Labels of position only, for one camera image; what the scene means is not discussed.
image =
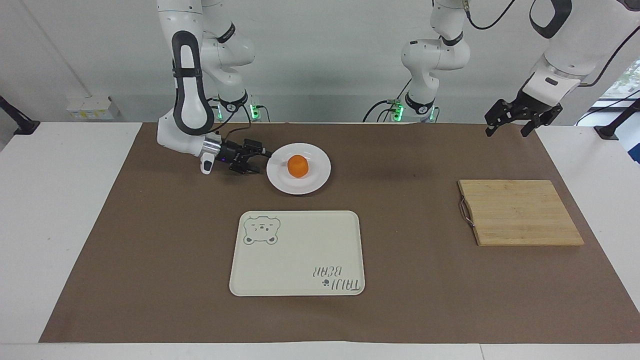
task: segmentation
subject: tabletop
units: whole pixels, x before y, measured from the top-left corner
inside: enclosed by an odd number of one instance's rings
[[[640,357],[640,344],[36,344],[139,128],[45,122],[0,152],[0,354],[11,359]],[[550,126],[537,132],[639,307],[640,223],[634,212],[640,167],[617,142],[601,140],[591,128]]]

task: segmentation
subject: bear drawing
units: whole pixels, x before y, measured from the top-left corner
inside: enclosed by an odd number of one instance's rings
[[[244,221],[244,243],[251,245],[256,241],[265,241],[273,245],[278,241],[278,229],[280,220],[278,218],[257,217]]]

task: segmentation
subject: orange fruit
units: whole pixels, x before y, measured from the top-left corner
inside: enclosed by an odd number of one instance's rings
[[[291,176],[299,179],[309,172],[309,162],[302,155],[294,155],[287,162],[287,169]]]

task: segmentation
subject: brown table surface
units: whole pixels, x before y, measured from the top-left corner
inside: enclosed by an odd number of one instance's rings
[[[326,151],[329,181],[295,197],[221,163],[204,176],[197,158],[160,147],[155,124],[144,124],[40,341],[640,343],[640,315],[538,137],[483,129],[255,124],[234,133],[270,149]],[[459,179],[551,180],[585,245],[478,247],[458,209]],[[245,211],[336,209],[360,217],[361,295],[229,292]]]

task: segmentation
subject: blue object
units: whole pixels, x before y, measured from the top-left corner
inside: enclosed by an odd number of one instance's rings
[[[631,155],[631,158],[637,163],[640,163],[640,143],[629,150],[629,155]]]

